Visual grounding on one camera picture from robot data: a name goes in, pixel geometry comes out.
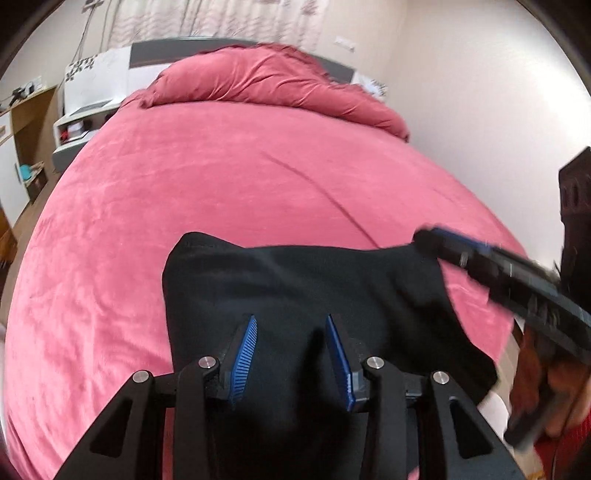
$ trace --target wooden floor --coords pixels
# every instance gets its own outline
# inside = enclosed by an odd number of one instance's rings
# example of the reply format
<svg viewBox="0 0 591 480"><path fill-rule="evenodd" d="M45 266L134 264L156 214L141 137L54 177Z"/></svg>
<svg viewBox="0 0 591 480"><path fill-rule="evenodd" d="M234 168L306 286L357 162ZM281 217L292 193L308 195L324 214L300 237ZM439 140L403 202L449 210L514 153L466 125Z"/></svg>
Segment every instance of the wooden floor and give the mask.
<svg viewBox="0 0 591 480"><path fill-rule="evenodd" d="M37 201L33 205L29 205L26 210L22 213L13 231L18 241L18 252L17 257L8 271L6 279L6 285L2 292L2 300L0 302L0 323L4 326L8 323L8 313L10 310L10 302L12 300L12 294L14 286L17 280L18 271L21 268L22 257L27 248L33 230L47 199L51 195L51 192L55 188L57 183L57 177L49 178L47 185L37 198ZM516 341L511 336L505 350L503 357L498 365L498 376L499 381L495 387L495 391L503 399L505 404L509 406L509 392L513 383L513 377L515 375L515 369L517 367L517 355L519 347ZM541 463L534 452L528 452L524 455L515 455L516 460L521 469L529 475L530 473L541 470Z"/></svg>
<svg viewBox="0 0 591 480"><path fill-rule="evenodd" d="M35 225L39 220L39 216L47 203L47 199L57 183L57 176L51 176L47 179L47 185L37 197L34 204L29 206L23 211L18 219L18 222L12 229L14 236L17 238L18 251L14 262L8 270L4 289L2 290L2 300L0 301L0 323L4 326L8 324L8 313L10 311L10 302L12 301L12 294L14 292L14 285L17 282L18 271L21 268L22 257L25 254Z"/></svg>

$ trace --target person's hand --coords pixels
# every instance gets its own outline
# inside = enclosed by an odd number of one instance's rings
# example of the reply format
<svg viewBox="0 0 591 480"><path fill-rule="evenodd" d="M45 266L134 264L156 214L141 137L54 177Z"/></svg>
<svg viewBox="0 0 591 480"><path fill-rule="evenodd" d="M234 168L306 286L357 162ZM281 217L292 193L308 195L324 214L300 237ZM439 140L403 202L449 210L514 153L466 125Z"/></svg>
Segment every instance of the person's hand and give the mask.
<svg viewBox="0 0 591 480"><path fill-rule="evenodd" d="M551 365L542 365L534 346L535 332L526 328L517 360L517 373L509 399L513 414L523 411L531 413L538 405L538 387L544 373L548 372L548 384L555 392L569 395L556 415L546 425L546 435L558 437L564 422L570 416L566 430L579 425L591 410L591 380L588 379L589 367L574 357L561 359ZM576 405L572 408L575 397L580 392Z"/></svg>

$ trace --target red sleeve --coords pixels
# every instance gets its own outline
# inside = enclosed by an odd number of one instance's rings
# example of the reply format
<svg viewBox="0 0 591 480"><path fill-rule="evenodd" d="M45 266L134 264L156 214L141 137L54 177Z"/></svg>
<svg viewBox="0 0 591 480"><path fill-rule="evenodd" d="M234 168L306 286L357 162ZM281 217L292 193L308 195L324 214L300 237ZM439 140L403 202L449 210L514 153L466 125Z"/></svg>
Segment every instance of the red sleeve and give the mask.
<svg viewBox="0 0 591 480"><path fill-rule="evenodd" d="M566 432L560 445L558 446L558 455L556 457L556 478L560 478L563 472L572 463L581 445L591 432L591 413L581 425ZM535 451L538 452L542 464L544 465L544 472L546 478L551 478L552 458L556 448L557 440L543 436L535 444Z"/></svg>

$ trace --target pink bedsheet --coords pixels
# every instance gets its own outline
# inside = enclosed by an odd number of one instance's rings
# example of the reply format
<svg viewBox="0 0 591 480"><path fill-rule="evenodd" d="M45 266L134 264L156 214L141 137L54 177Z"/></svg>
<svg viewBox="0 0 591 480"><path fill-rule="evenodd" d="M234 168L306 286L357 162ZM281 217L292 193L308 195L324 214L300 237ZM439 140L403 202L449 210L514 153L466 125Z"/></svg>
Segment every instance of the pink bedsheet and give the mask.
<svg viewBox="0 0 591 480"><path fill-rule="evenodd" d="M291 75L296 81L297 69ZM407 243L419 226L440 223L523 253L471 192L401 140L406 127L396 114L390 126L401 138L369 126L378 118L372 112L383 113L369 96L359 100L369 113L353 107L352 121L310 111L306 95L301 108L143 108L157 84L134 94L78 155L25 253L5 375L9 453L25 479L53 478L134 371L171 371L161 273L185 232L245 247L371 249ZM354 87L336 90L361 98ZM509 316L458 272L444 274L468 336L498 360Z"/></svg>

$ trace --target white wall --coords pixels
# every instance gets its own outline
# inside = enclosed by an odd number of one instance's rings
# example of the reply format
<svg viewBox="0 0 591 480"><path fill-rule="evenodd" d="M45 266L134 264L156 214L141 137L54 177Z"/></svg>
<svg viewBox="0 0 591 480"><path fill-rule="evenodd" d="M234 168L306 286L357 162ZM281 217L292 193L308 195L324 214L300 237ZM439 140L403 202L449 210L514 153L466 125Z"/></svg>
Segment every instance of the white wall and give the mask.
<svg viewBox="0 0 591 480"><path fill-rule="evenodd" d="M316 53L340 61L362 73L385 81L388 62L400 33L407 0L331 0ZM58 85L72 61L88 18L82 13L84 0L66 0L25 42L0 79L0 99L18 86L41 75L47 85ZM107 35L115 15L116 1L96 8L90 23L83 55L100 52L105 14ZM334 45L337 35L357 44L354 53Z"/></svg>
<svg viewBox="0 0 591 480"><path fill-rule="evenodd" d="M559 263L558 170L591 144L591 98L547 30L515 0L411 0L387 83L411 143Z"/></svg>
<svg viewBox="0 0 591 480"><path fill-rule="evenodd" d="M407 0L330 0L315 53L384 83L406 10ZM337 36L355 42L355 51L335 45Z"/></svg>
<svg viewBox="0 0 591 480"><path fill-rule="evenodd" d="M82 57L98 53L108 2L97 7L89 25ZM41 75L46 85L58 85L72 61L88 18L84 0L66 0L29 37L0 79L0 99Z"/></svg>

